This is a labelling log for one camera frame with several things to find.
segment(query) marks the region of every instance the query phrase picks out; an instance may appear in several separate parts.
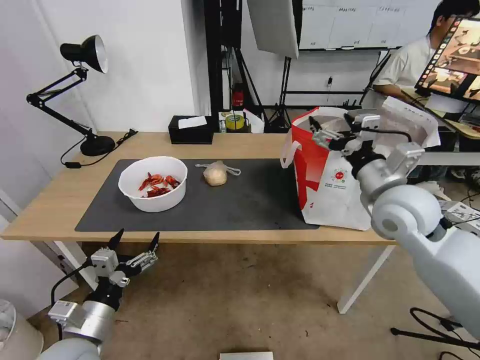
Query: man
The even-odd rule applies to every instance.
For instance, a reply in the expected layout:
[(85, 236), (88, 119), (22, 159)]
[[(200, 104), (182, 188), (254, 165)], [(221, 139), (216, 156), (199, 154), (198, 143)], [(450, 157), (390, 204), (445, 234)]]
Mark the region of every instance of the man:
[(373, 89), (386, 97), (407, 103), (402, 88), (413, 88), (440, 46), (456, 16), (472, 17), (480, 13), (479, 0), (443, 0), (436, 8), (427, 36), (393, 54), (373, 82)]
[[(452, 26), (455, 17), (465, 16), (470, 18), (478, 13), (480, 13), (479, 0), (443, 0), (438, 4), (433, 14), (428, 34), (394, 53), (373, 82), (373, 89), (386, 97), (391, 96), (410, 103), (411, 99), (402, 93), (402, 88), (413, 88), (415, 86)], [(446, 151), (447, 148), (455, 146), (455, 142), (452, 143), (451, 139), (442, 138), (442, 136), (440, 136), (440, 139), (442, 140), (442, 148), (433, 150)], [(460, 148), (466, 148), (462, 146), (466, 140), (460, 137)], [(475, 149), (470, 146), (469, 150), (476, 151), (479, 148), (478, 145)], [(444, 166), (419, 167), (412, 173), (413, 177), (418, 177), (413, 183), (443, 177), (446, 170), (447, 168)], [(456, 180), (465, 180), (471, 187), (480, 191), (480, 168), (475, 167), (466, 170), (452, 168), (450, 174)]]

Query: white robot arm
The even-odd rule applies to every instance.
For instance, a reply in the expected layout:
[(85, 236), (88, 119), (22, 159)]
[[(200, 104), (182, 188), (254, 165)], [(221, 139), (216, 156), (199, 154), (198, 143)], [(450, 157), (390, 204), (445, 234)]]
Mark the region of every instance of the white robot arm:
[(97, 288), (82, 305), (59, 300), (48, 316), (61, 326), (57, 343), (44, 351), (37, 360), (100, 360), (104, 341), (110, 336), (115, 313), (120, 307), (123, 289), (130, 278), (150, 268), (157, 260), (160, 233), (156, 233), (148, 250), (125, 262), (119, 261), (115, 248), (123, 229), (87, 260), (98, 277)]
[(446, 220), (431, 193), (407, 185), (407, 175), (424, 152), (420, 146), (400, 144), (385, 159), (373, 151), (380, 116), (347, 115), (345, 119), (349, 134), (323, 130), (310, 117), (313, 140), (342, 152), (360, 183), (361, 201), (371, 215), (373, 230), (408, 251), (422, 281), (480, 340), (480, 238)]

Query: desk lamp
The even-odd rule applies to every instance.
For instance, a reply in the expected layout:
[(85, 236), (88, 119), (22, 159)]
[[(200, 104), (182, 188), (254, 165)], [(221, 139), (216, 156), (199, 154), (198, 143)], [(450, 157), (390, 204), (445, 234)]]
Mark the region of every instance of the desk lamp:
[[(115, 141), (112, 138), (108, 136), (98, 136), (92, 132), (91, 128), (73, 121), (47, 106), (49, 100), (87, 80), (88, 69), (84, 67), (82, 63), (87, 63), (91, 68), (100, 73), (107, 73), (108, 59), (102, 38), (98, 35), (93, 35), (81, 44), (64, 43), (60, 46), (60, 53), (66, 60), (70, 61), (73, 66), (75, 66), (75, 70), (47, 87), (29, 94), (26, 97), (26, 101), (30, 105), (42, 110), (55, 119), (60, 120), (65, 125), (68, 125), (72, 129), (83, 134), (85, 136), (85, 141), (80, 145), (80, 151), (82, 154), (90, 157), (108, 154), (115, 148)], [(74, 76), (79, 77), (79, 79), (63, 88), (52, 89)]]

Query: gray table mat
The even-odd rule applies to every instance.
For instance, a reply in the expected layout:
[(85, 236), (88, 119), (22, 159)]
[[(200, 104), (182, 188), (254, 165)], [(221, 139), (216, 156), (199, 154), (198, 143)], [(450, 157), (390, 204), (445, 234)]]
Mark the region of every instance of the gray table mat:
[(212, 159), (182, 160), (188, 167), (186, 194), (170, 210), (148, 213), (137, 209), (118, 188), (121, 172), (136, 160), (116, 163), (75, 230), (126, 231), (240, 231), (308, 230), (299, 208), (293, 166), (282, 169), (278, 159), (225, 159), (240, 176), (228, 175), (226, 184), (209, 186), (204, 168)]

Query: table leg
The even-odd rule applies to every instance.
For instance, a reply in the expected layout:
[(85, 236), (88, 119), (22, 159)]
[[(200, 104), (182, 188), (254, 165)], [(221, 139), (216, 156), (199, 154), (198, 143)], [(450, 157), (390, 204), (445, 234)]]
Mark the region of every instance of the table leg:
[[(76, 242), (55, 241), (55, 244), (75, 269), (79, 268), (87, 259), (84, 251)], [(95, 274), (93, 267), (87, 267), (81, 270), (80, 275), (93, 290), (97, 288), (97, 275)]]
[(338, 312), (345, 314), (360, 296), (367, 284), (387, 260), (395, 245), (378, 246), (370, 252), (365, 268), (359, 273), (353, 285), (343, 293), (337, 303)]

